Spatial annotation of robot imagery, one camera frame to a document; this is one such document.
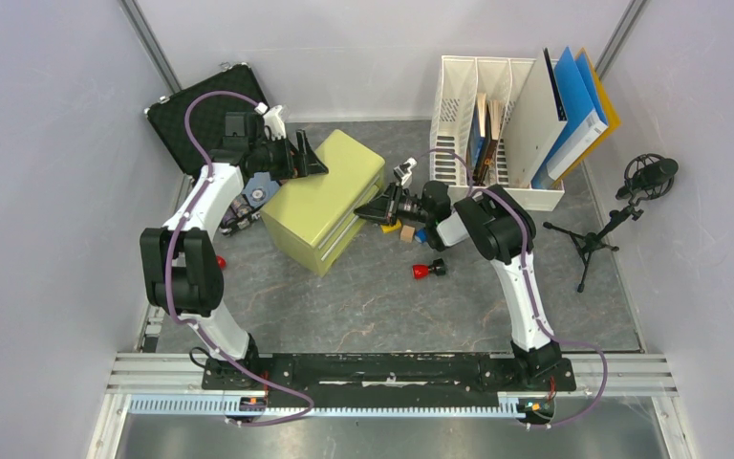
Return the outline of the blue plastic folder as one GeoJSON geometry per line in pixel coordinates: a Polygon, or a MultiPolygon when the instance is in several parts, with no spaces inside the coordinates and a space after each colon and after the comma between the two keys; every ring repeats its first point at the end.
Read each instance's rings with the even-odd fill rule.
{"type": "Polygon", "coordinates": [[[530,182],[536,189],[559,182],[610,127],[586,52],[567,47],[553,70],[567,122],[530,182]]]}

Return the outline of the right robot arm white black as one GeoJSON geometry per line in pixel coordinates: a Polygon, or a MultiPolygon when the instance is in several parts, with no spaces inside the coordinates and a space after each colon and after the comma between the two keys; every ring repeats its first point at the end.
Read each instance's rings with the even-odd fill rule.
{"type": "Polygon", "coordinates": [[[448,185],[427,182],[421,195],[392,183],[354,214],[381,225],[401,219],[422,223],[425,239],[436,251],[465,240],[488,260],[501,283],[511,320],[515,381],[537,390],[552,376],[550,362],[538,353],[551,345],[540,319],[543,303],[533,269],[535,225],[528,213],[500,186],[452,203],[448,185]]]}

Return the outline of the white paper box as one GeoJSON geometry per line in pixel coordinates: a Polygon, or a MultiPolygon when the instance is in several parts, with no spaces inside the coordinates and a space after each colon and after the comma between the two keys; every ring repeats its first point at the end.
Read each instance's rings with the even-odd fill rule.
{"type": "Polygon", "coordinates": [[[529,186],[566,123],[551,55],[545,48],[531,66],[503,130],[510,186],[529,186]]]}

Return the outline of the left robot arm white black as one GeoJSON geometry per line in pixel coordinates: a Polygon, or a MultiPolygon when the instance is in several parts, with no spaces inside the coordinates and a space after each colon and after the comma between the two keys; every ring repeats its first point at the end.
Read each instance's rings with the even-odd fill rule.
{"type": "Polygon", "coordinates": [[[216,361],[227,361],[225,375],[239,389],[262,377],[252,338],[224,303],[225,281],[213,237],[235,197],[257,173],[291,180],[327,172],[304,132],[287,137],[283,108],[260,103],[252,111],[226,116],[220,147],[204,148],[187,135],[203,165],[193,188],[161,226],[140,235],[143,280],[149,302],[177,324],[190,328],[216,361]]]}

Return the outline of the orange plastic folder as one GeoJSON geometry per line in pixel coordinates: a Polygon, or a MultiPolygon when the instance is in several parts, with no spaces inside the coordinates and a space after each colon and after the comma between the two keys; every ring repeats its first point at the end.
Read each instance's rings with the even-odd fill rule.
{"type": "MultiPolygon", "coordinates": [[[[608,96],[608,94],[606,93],[606,91],[605,91],[605,88],[604,88],[604,86],[603,86],[602,82],[600,81],[600,78],[599,78],[599,76],[598,76],[597,72],[595,71],[595,69],[594,69],[594,73],[596,74],[596,78],[595,78],[595,83],[596,83],[596,85],[597,85],[597,87],[598,87],[598,90],[600,91],[600,94],[601,94],[601,97],[602,97],[602,100],[603,100],[603,106],[604,106],[604,110],[605,110],[606,114],[607,114],[607,115],[609,116],[609,120],[610,120],[610,127],[609,127],[609,129],[608,129],[608,130],[607,130],[607,131],[606,131],[606,132],[605,132],[605,133],[603,134],[603,136],[602,136],[602,137],[601,137],[601,138],[600,138],[600,139],[599,139],[598,141],[596,141],[596,142],[595,142],[595,143],[593,144],[593,146],[592,146],[592,147],[591,147],[591,148],[590,148],[590,149],[589,149],[589,150],[588,150],[588,151],[587,151],[587,152],[586,152],[586,153],[585,153],[585,154],[584,154],[584,155],[583,155],[583,156],[581,157],[581,159],[580,159],[580,160],[578,160],[578,161],[577,161],[577,162],[575,163],[575,165],[573,166],[573,169],[571,169],[571,170],[570,170],[569,172],[573,171],[573,170],[574,170],[574,169],[575,169],[575,168],[576,168],[576,167],[577,167],[577,166],[578,166],[578,165],[579,165],[579,164],[580,164],[580,163],[581,163],[581,162],[582,162],[582,161],[583,161],[583,160],[584,160],[584,159],[585,159],[585,158],[586,158],[586,157],[587,157],[587,156],[588,156],[588,155],[589,155],[590,153],[592,153],[592,152],[594,151],[594,149],[596,149],[596,148],[597,148],[597,147],[598,147],[598,146],[599,146],[599,145],[600,145],[601,143],[603,143],[603,141],[604,141],[605,139],[607,139],[607,137],[608,137],[609,135],[611,135],[612,133],[614,133],[614,132],[615,132],[615,130],[616,130],[616,129],[617,129],[618,127],[619,127],[619,125],[621,124],[621,120],[620,120],[620,117],[619,117],[618,113],[616,112],[616,110],[615,110],[614,106],[612,105],[612,103],[611,103],[611,101],[610,101],[610,99],[609,99],[609,96],[608,96]]],[[[565,176],[566,176],[566,175],[567,175],[567,174],[568,174],[569,172],[566,172],[566,173],[565,173],[565,175],[564,175],[564,176],[563,176],[563,177],[561,178],[561,180],[563,180],[563,179],[565,178],[565,176]]]]}

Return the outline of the green drawer cabinet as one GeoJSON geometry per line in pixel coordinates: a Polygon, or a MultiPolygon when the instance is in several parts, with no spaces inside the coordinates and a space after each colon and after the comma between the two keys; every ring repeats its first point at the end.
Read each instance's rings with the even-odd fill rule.
{"type": "Polygon", "coordinates": [[[323,276],[365,223],[356,208],[383,190],[385,160],[341,130],[315,153],[329,172],[287,181],[261,208],[261,220],[277,249],[323,276]]]}

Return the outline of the Animal Farm book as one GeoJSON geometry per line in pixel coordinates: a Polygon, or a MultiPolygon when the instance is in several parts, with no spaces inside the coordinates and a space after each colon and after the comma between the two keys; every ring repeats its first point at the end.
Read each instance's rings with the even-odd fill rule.
{"type": "Polygon", "coordinates": [[[486,138],[486,93],[478,93],[475,99],[466,149],[466,164],[473,171],[479,161],[486,138]]]}

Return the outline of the brown small book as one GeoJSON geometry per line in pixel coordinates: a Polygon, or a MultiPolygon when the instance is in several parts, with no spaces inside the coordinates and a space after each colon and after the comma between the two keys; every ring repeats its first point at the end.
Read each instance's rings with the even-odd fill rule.
{"type": "Polygon", "coordinates": [[[497,99],[486,102],[484,143],[475,166],[474,179],[477,186],[485,186],[493,165],[503,130],[506,105],[497,99]]]}

